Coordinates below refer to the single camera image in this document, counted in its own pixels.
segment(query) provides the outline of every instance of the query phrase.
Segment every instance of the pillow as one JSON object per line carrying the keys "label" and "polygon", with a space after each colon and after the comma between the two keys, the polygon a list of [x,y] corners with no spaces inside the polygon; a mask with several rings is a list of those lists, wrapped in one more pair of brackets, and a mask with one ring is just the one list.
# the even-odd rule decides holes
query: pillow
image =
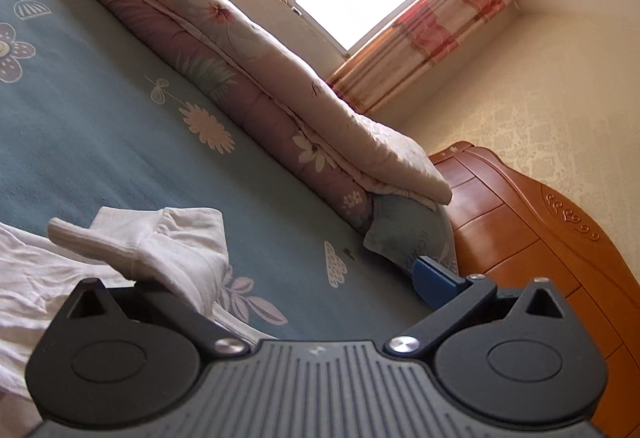
{"label": "pillow", "polygon": [[428,256],[458,273],[453,230],[442,205],[436,210],[395,194],[374,195],[373,222],[364,246],[411,275],[418,256]]}

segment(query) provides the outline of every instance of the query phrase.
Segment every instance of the red and beige curtain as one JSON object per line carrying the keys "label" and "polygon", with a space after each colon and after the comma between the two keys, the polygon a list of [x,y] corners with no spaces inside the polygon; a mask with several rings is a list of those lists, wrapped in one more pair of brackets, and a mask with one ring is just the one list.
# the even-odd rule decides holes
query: red and beige curtain
{"label": "red and beige curtain", "polygon": [[374,112],[513,1],[418,0],[328,83],[354,110]]}

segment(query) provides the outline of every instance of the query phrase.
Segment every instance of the brown leather headboard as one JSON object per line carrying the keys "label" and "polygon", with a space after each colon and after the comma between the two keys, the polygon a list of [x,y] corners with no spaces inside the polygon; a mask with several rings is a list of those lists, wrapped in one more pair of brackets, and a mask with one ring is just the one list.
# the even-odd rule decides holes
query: brown leather headboard
{"label": "brown leather headboard", "polygon": [[640,438],[640,285],[602,228],[557,191],[458,142],[431,155],[453,190],[447,206],[460,275],[504,287],[549,277],[607,360],[593,418],[611,438]]}

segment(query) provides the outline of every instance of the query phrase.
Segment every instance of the damask wallpaper pattern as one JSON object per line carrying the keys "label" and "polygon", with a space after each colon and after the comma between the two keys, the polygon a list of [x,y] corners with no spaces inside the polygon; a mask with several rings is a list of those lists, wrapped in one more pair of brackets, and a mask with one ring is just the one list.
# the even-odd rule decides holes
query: damask wallpaper pattern
{"label": "damask wallpaper pattern", "polygon": [[428,153],[468,140],[557,189],[640,280],[640,24],[525,15],[401,131]]}

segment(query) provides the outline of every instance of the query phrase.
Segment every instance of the wooden headboard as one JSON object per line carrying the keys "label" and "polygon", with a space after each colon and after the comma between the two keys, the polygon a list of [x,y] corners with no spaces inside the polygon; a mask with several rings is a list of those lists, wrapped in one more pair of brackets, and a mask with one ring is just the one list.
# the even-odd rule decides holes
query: wooden headboard
{"label": "wooden headboard", "polygon": [[460,275],[503,287],[550,278],[607,360],[593,422],[611,438],[640,438],[640,285],[615,245],[578,206],[485,147],[457,142],[430,158],[453,190]]}

